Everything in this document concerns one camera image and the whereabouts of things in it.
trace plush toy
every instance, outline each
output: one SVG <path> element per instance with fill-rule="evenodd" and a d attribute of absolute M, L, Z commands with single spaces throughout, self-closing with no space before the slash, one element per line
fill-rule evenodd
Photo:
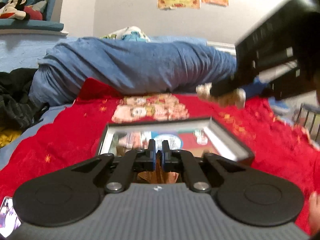
<path fill-rule="evenodd" d="M 30 14 L 23 11 L 27 0 L 9 0 L 4 6 L 0 19 L 29 20 Z"/>

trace red plush toy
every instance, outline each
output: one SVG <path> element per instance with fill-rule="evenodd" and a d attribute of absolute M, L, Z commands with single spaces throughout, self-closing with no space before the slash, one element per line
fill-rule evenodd
<path fill-rule="evenodd" d="M 9 0 L 0 19 L 43 20 L 42 13 L 25 6 L 27 0 Z"/>

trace smartphone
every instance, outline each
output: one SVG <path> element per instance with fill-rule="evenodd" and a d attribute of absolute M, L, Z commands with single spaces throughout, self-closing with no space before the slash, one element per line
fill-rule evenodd
<path fill-rule="evenodd" d="M 0 234 L 8 237 L 20 225 L 21 222 L 13 209 L 12 198 L 4 197 L 0 207 Z"/>

